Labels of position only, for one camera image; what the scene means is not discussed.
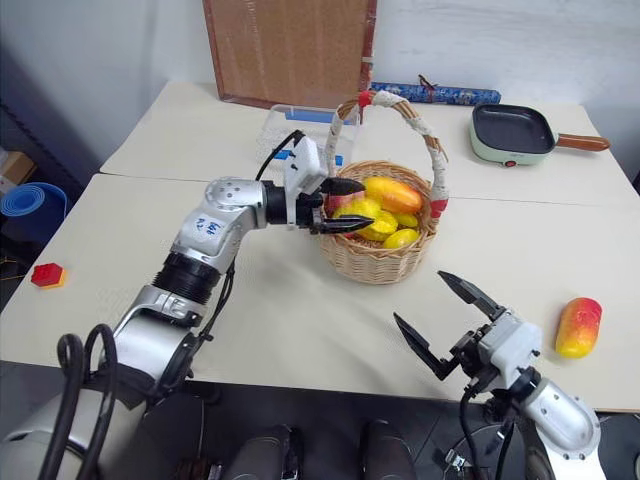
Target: black cord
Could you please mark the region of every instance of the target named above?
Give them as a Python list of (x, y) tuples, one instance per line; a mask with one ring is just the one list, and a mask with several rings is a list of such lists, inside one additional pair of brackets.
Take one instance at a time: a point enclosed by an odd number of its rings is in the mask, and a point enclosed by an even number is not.
[(298, 139), (302, 137), (304, 137), (304, 133), (302, 133), (300, 130), (294, 130), (287, 136), (287, 138), (285, 138), (282, 142), (280, 142), (280, 145), (278, 145), (276, 148), (272, 150), (271, 154), (267, 157), (267, 159), (264, 161), (264, 163), (260, 167), (260, 170), (258, 170), (258, 174), (256, 175), (256, 181), (262, 178), (262, 174), (271, 163), (271, 160), (275, 158), (278, 152), (280, 152), (280, 150), (282, 150), (287, 143), (289, 143), (293, 139)]
[(113, 339), (113, 332), (107, 325), (101, 323), (96, 325), (89, 336), (84, 346), (85, 356), (85, 382), (88, 382), (91, 377), (91, 354), (93, 352), (93, 345), (96, 338), (100, 335), (102, 337), (102, 344), (104, 347), (104, 363), (99, 370), (100, 374), (106, 372), (107, 378), (104, 382), (104, 389), (102, 391), (102, 399), (100, 401), (100, 409), (98, 410), (98, 418), (95, 426), (93, 427), (93, 434), (91, 435), (91, 441), (87, 447), (87, 451), (84, 454), (82, 460), (82, 466), (80, 472), (76, 477), (76, 480), (86, 480), (93, 478), (98, 464), (98, 457), (102, 451), (104, 440), (107, 436), (107, 430), (109, 423), (111, 423), (111, 416), (113, 414), (113, 408), (116, 403), (116, 387), (118, 380), (118, 352), (116, 350), (116, 342)]
[(58, 340), (58, 362), (64, 372), (67, 381), (62, 393), (60, 408), (56, 416), (51, 441), (47, 447), (44, 462), (40, 468), (39, 480), (55, 480), (58, 477), (60, 463), (67, 448), (67, 439), (73, 425), (73, 418), (78, 406), (80, 387), (83, 380), (82, 341), (73, 334), (63, 335)]
[(213, 328), (213, 324), (215, 323), (218, 315), (222, 312), (222, 309), (229, 301), (229, 297), (231, 296), (231, 291), (233, 290), (233, 279), (236, 274), (236, 259), (234, 258), (227, 270), (227, 275), (224, 278), (224, 283), (222, 284), (222, 288), (220, 289), (220, 295), (218, 296), (218, 303), (216, 303), (216, 308), (213, 310), (213, 314), (209, 321), (206, 323), (204, 328), (200, 330), (198, 334), (198, 346), (196, 351), (200, 349), (200, 347), (204, 344), (205, 341), (212, 340), (211, 337), (211, 329)]
[(500, 480), (502, 478), (502, 470), (504, 469), (504, 461), (507, 458), (507, 451), (509, 450), (509, 444), (511, 443), (511, 438), (513, 437), (513, 429), (515, 425), (512, 423), (511, 428), (507, 431), (507, 434), (504, 437), (504, 442), (502, 443), (502, 448), (500, 448), (500, 456), (498, 457), (498, 466), (496, 467), (496, 479)]
[(480, 471), (480, 466), (478, 465), (478, 449), (476, 448), (476, 442), (471, 435), (471, 430), (469, 429), (469, 424), (467, 423), (467, 407), (469, 406), (469, 400), (473, 396), (475, 396), (475, 392), (473, 391), (473, 389), (468, 388), (465, 390), (464, 395), (460, 400), (460, 425), (462, 426), (464, 438), (467, 439), (467, 444), (469, 445), (469, 450), (471, 451), (471, 470), (473, 471), (473, 476), (475, 477), (475, 480), (482, 480), (482, 472)]

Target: red block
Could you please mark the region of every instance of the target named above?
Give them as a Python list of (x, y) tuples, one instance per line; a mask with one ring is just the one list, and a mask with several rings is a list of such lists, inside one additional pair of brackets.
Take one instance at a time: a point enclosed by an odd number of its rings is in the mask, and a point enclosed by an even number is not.
[(57, 287), (64, 282), (64, 268), (55, 263), (37, 265), (31, 275), (31, 283), (40, 288)]

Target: black ribbed joint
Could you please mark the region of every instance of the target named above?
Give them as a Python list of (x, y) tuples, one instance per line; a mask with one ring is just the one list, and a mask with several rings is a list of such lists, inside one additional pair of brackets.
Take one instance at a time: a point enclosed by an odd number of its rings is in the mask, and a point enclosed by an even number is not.
[(153, 286), (204, 305), (219, 279), (220, 273), (212, 266), (171, 252)]

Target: black nonstick pan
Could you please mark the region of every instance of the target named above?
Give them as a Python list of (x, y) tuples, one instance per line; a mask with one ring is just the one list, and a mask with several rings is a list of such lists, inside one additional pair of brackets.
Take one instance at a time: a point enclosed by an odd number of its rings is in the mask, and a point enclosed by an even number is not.
[(473, 109), (471, 144), (480, 158), (507, 167), (538, 163), (555, 147), (598, 152), (610, 146), (602, 137), (554, 133), (533, 108), (488, 104)]

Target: wooden pan handle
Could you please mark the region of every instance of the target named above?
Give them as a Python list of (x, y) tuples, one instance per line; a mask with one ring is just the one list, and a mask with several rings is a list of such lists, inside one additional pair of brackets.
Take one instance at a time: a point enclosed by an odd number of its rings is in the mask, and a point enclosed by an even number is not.
[(589, 150), (591, 152), (601, 152), (611, 146), (609, 140), (603, 137), (584, 137), (582, 135), (568, 135), (566, 133), (558, 134), (556, 147), (578, 148), (580, 150)]

